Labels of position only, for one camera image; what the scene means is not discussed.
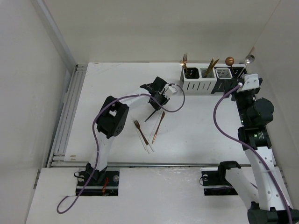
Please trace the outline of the copper four-tine fork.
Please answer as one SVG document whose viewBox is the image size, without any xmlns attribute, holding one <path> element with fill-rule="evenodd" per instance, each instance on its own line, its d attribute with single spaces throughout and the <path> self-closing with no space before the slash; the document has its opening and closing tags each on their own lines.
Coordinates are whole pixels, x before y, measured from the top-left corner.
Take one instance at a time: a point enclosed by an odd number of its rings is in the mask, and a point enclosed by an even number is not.
<svg viewBox="0 0 299 224">
<path fill-rule="evenodd" d="M 186 63 L 184 62 L 184 61 L 179 61 L 179 64 L 182 66 L 182 68 L 184 69 L 184 70 L 186 70 L 186 68 L 187 68 L 187 66 L 186 66 Z"/>
</svg>

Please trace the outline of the aluminium table edge rail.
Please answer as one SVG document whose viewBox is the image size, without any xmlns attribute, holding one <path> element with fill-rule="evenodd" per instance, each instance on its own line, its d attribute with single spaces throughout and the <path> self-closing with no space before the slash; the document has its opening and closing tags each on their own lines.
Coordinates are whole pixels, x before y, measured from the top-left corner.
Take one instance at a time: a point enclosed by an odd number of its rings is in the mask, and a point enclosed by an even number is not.
<svg viewBox="0 0 299 224">
<path fill-rule="evenodd" d="M 75 159 L 66 161 L 64 157 L 83 87 L 87 66 L 87 64 L 78 64 L 75 66 L 72 73 L 68 90 L 63 97 L 64 104 L 62 112 L 59 117 L 57 128 L 54 132 L 54 138 L 44 165 L 45 168 L 69 168 L 83 166 L 82 162 L 76 162 Z"/>
</svg>

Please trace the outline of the copper round spoon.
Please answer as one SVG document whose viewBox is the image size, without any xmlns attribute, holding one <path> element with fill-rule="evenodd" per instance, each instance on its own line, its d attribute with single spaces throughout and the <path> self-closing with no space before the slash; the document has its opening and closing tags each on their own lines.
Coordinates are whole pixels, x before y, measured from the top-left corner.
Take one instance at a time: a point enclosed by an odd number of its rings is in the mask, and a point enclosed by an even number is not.
<svg viewBox="0 0 299 224">
<path fill-rule="evenodd" d="M 233 58 L 232 56 L 229 56 L 229 57 L 227 57 L 227 58 L 225 59 L 225 64 L 226 64 L 227 66 L 230 66 L 230 68 L 231 68 L 232 77 L 235 77 L 235 71 L 234 71 L 234 69 L 233 69 L 233 65 L 234 65 L 234 63 L 235 63 L 235 60 L 234 60 L 234 58 Z"/>
</svg>

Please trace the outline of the clear chopstick under knife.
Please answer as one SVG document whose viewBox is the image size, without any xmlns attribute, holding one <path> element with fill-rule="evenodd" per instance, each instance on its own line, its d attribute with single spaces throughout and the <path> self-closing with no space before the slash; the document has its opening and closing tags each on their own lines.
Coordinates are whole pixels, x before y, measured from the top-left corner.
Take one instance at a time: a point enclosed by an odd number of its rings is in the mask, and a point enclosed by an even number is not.
<svg viewBox="0 0 299 224">
<path fill-rule="evenodd" d="M 159 116 L 158 116 L 157 119 L 156 119 L 156 122 L 155 122 L 155 125 L 154 125 L 154 127 L 153 127 L 153 130 L 152 130 L 152 132 L 151 132 L 151 134 L 150 134 L 150 136 L 149 136 L 149 142 L 152 142 L 152 139 L 153 139 L 153 137 L 154 137 L 154 134 L 155 134 L 155 131 L 156 131 L 156 129 L 157 129 L 157 126 L 158 126 L 158 123 L 159 123 L 159 121 L 160 121 L 161 116 L 162 116 L 162 113 L 160 113 Z"/>
</svg>

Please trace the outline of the silver spoon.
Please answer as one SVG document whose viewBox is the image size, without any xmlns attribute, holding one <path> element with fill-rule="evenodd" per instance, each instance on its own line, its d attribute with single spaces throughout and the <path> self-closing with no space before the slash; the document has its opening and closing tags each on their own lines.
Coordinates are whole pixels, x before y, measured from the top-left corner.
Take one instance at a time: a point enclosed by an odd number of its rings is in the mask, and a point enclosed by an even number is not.
<svg viewBox="0 0 299 224">
<path fill-rule="evenodd" d="M 243 71 L 245 70 L 246 66 L 250 63 L 253 63 L 255 60 L 255 57 L 252 55 L 252 54 L 248 54 L 246 57 L 245 57 L 245 66 L 243 67 L 243 69 L 241 70 L 241 72 L 239 73 L 238 75 L 238 78 L 242 75 Z"/>
</svg>

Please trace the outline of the small copper three-tine fork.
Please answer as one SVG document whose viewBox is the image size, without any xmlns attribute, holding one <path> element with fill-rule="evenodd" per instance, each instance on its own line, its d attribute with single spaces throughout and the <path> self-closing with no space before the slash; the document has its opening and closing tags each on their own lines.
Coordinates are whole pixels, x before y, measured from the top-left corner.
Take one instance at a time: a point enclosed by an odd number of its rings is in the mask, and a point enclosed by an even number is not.
<svg viewBox="0 0 299 224">
<path fill-rule="evenodd" d="M 146 137 L 144 136 L 144 134 L 143 134 L 143 132 L 142 132 L 142 130 L 141 130 L 141 126 L 140 126 L 139 122 L 138 122 L 137 120 L 133 120 L 133 122 L 134 122 L 134 125 L 136 126 L 136 128 L 139 130 L 139 132 L 140 132 L 140 134 L 141 134 L 141 136 L 142 136 L 142 138 L 143 138 L 145 144 L 146 144 L 146 145 L 149 145 L 149 143 L 148 143 Z"/>
</svg>

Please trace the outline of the gold knife green handle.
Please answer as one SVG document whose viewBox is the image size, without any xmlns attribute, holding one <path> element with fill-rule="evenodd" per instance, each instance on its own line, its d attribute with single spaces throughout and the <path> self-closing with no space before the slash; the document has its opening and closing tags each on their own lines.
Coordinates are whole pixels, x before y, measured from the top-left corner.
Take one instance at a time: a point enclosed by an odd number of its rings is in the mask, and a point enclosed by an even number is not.
<svg viewBox="0 0 299 224">
<path fill-rule="evenodd" d="M 205 77 L 208 76 L 208 74 L 209 74 L 209 72 L 210 72 L 210 69 L 211 69 L 213 63 L 214 63 L 214 58 L 212 58 L 212 60 L 211 60 L 211 62 L 210 62 L 210 64 L 209 64 L 209 66 L 208 66 L 208 68 L 207 68 L 207 70 L 206 70 Z"/>
</svg>

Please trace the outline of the white utensil caddy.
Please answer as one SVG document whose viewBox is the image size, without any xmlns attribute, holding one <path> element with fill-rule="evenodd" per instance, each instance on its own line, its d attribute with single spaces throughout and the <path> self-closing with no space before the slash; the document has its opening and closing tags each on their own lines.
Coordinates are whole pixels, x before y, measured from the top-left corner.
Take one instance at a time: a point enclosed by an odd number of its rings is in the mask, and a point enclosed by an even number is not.
<svg viewBox="0 0 299 224">
<path fill-rule="evenodd" d="M 211 71 L 208 77 L 202 77 L 206 72 L 205 68 L 188 68 L 181 70 L 180 86 L 186 95 L 207 95 L 211 94 L 217 82 L 214 71 Z"/>
</svg>

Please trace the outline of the copper knife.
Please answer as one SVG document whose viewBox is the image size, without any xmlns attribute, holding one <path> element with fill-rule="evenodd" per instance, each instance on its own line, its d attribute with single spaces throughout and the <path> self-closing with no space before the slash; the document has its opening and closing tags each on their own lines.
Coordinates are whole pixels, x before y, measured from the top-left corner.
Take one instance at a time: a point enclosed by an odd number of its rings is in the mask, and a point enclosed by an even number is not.
<svg viewBox="0 0 299 224">
<path fill-rule="evenodd" d="M 158 123 L 157 129 L 156 129 L 156 131 L 155 131 L 154 137 L 153 137 L 153 139 L 152 139 L 152 144 L 154 143 L 154 141 L 155 141 L 155 139 L 156 139 L 156 137 L 157 137 L 157 134 L 158 134 L 158 131 L 159 131 L 160 125 L 161 125 L 161 123 L 162 123 L 162 120 L 164 119 L 164 117 L 165 117 L 165 112 L 163 111 L 163 112 L 162 112 L 162 115 L 161 115 L 161 118 L 160 118 L 160 120 L 159 120 L 159 123 Z"/>
</svg>

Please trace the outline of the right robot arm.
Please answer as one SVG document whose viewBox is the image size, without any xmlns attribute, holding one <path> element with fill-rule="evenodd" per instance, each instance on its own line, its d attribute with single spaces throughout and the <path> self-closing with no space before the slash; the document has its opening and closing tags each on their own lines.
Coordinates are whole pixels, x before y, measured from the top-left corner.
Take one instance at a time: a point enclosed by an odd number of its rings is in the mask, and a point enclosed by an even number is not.
<svg viewBox="0 0 299 224">
<path fill-rule="evenodd" d="M 295 224 L 299 221 L 299 211 L 292 208 L 277 181 L 271 141 L 266 125 L 273 120 L 274 105 L 265 98 L 256 98 L 262 83 L 261 78 L 227 81 L 224 94 L 216 103 L 213 120 L 216 128 L 224 136 L 238 142 L 251 164 L 256 183 L 252 184 L 243 174 L 236 161 L 224 161 L 218 166 L 216 178 L 220 183 L 229 183 L 236 190 L 247 208 L 251 224 Z M 225 133 L 216 119 L 220 103 L 231 97 L 237 105 L 242 126 L 238 137 Z"/>
</svg>

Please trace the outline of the gold fork green handle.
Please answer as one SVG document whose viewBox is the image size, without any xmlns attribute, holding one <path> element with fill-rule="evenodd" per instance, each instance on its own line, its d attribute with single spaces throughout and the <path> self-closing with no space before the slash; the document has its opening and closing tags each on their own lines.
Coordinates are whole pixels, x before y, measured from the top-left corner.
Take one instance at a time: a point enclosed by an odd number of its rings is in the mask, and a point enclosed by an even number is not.
<svg viewBox="0 0 299 224">
<path fill-rule="evenodd" d="M 184 55 L 183 55 L 183 68 L 186 70 L 187 69 L 187 58 L 188 58 L 188 54 L 187 53 L 184 53 Z"/>
</svg>

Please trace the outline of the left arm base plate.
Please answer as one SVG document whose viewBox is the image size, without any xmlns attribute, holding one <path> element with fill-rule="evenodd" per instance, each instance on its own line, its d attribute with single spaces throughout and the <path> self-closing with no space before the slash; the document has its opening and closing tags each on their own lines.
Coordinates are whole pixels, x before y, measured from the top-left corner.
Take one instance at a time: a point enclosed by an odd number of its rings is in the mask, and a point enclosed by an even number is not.
<svg viewBox="0 0 299 224">
<path fill-rule="evenodd" d="M 85 185 L 88 177 L 85 171 L 77 171 L 74 173 L 74 177 L 77 178 L 76 195 L 79 194 L 83 186 Z M 103 180 L 97 183 L 91 179 L 88 185 L 83 190 L 81 196 L 118 196 L 120 172 L 107 171 Z"/>
</svg>

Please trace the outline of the black utensil caddy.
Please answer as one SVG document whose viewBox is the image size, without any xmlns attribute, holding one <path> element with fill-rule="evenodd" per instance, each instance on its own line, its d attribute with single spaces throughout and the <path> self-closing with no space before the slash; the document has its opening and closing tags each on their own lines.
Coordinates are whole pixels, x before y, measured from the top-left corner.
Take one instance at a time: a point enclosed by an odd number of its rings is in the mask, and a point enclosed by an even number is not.
<svg viewBox="0 0 299 224">
<path fill-rule="evenodd" d="M 214 71 L 217 81 L 211 92 L 212 94 L 223 92 L 225 81 L 237 77 L 242 78 L 245 74 L 247 74 L 247 70 L 244 69 L 244 67 L 216 67 Z"/>
</svg>

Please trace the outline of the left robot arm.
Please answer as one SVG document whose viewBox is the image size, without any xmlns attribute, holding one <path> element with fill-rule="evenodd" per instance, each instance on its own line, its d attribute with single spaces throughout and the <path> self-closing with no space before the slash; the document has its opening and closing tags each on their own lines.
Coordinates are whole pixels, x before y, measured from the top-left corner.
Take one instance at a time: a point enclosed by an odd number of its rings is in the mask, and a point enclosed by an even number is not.
<svg viewBox="0 0 299 224">
<path fill-rule="evenodd" d="M 112 142 L 124 129 L 129 111 L 147 103 L 158 111 L 176 92 L 171 84 L 156 77 L 152 83 L 143 84 L 126 96 L 106 98 L 92 124 L 97 149 L 85 167 L 87 178 L 92 184 L 103 183 Z"/>
</svg>

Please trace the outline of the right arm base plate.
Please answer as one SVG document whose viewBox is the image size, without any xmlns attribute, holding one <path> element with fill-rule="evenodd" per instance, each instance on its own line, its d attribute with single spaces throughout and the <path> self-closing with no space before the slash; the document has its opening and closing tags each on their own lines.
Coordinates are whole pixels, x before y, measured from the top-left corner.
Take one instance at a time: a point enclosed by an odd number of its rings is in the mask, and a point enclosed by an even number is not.
<svg viewBox="0 0 299 224">
<path fill-rule="evenodd" d="M 220 178 L 217 170 L 202 170 L 200 184 L 204 188 L 205 196 L 236 196 L 238 193 L 233 186 Z"/>
</svg>

